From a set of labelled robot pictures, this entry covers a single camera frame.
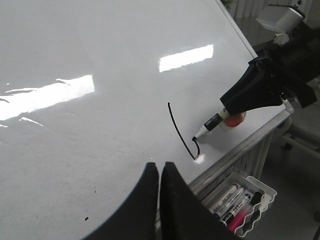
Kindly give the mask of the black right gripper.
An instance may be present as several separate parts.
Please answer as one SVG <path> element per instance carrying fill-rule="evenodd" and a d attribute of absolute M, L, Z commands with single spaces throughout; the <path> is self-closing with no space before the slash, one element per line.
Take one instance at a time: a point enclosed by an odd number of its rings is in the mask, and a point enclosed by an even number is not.
<path fill-rule="evenodd" d="M 275 73 L 255 58 L 241 78 L 220 98 L 233 116 L 250 110 L 280 106 L 281 94 L 296 98 L 302 108 L 317 101 L 308 82 L 320 75 L 320 28 L 299 23 L 280 44 L 269 40 L 259 45 L 259 54 L 268 56 Z"/>

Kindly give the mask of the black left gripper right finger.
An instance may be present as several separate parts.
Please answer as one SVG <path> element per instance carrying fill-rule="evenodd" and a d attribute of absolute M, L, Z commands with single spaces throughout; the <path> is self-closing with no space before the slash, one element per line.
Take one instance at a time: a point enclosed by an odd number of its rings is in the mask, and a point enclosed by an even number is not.
<path fill-rule="evenodd" d="M 159 212 L 163 240 L 238 240 L 202 205 L 173 162 L 161 174 Z"/>

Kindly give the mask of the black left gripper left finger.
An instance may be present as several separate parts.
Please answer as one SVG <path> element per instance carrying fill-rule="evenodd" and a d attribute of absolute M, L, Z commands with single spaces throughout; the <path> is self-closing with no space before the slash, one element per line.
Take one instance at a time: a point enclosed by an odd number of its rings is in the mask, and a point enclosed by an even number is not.
<path fill-rule="evenodd" d="M 148 162 L 132 192 L 86 240 L 154 240 L 159 172 Z"/>

